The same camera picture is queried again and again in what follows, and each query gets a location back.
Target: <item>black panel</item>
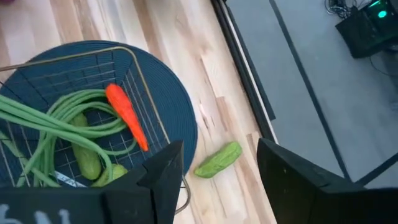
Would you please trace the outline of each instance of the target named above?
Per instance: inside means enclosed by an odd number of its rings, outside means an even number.
[[[103,188],[2,188],[0,223],[173,223],[183,142],[175,141]]]
[[[257,163],[279,224],[398,223],[398,189],[366,190],[266,139]]]

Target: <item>light wood surface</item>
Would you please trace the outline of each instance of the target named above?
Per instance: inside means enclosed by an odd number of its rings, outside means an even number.
[[[154,54],[190,95],[199,130],[187,175],[192,200],[175,223],[275,223],[257,169],[259,130],[210,0],[16,0],[0,6],[0,66],[93,39]],[[212,179],[193,175],[194,167],[231,140],[244,151],[233,166]],[[185,198],[182,190],[179,206]]]

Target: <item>green light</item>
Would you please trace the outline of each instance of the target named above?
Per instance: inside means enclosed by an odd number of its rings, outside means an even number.
[[[379,12],[379,14],[378,14],[379,18],[383,18],[383,17],[385,17],[386,15],[387,15],[387,12],[386,12],[386,11],[381,11],[381,12]]]
[[[379,4],[379,3],[380,3],[380,0],[378,0],[378,1],[374,2],[374,3],[372,3],[369,7],[375,6],[375,5]]]

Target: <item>small cucumber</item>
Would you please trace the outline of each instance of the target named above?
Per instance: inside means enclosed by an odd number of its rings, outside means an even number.
[[[237,142],[230,142],[218,152],[209,156],[195,169],[195,175],[202,178],[211,178],[227,168],[242,154],[242,147]]]
[[[124,174],[127,174],[128,170],[124,168],[124,166],[119,165],[119,164],[112,164],[112,173],[113,173],[113,180],[116,180],[117,178],[123,176]],[[109,182],[108,181],[108,169],[105,169],[104,172],[102,173],[101,177],[93,184],[91,185],[92,187],[103,187],[107,185]]]
[[[83,113],[76,115],[70,124],[76,127],[88,126],[87,119]],[[74,143],[72,143],[72,149],[82,176],[89,180],[97,179],[101,173],[101,161],[98,154]]]

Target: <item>carrot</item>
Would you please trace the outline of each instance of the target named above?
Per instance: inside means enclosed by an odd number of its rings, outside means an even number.
[[[132,135],[135,137],[135,139],[137,139],[137,143],[141,149],[144,152],[148,151],[148,143],[147,139],[145,138],[144,131],[139,124],[137,115],[132,108],[130,99],[123,89],[120,86],[112,83],[106,87],[105,95],[117,114],[120,115],[124,122],[126,122],[127,126],[132,132]]]

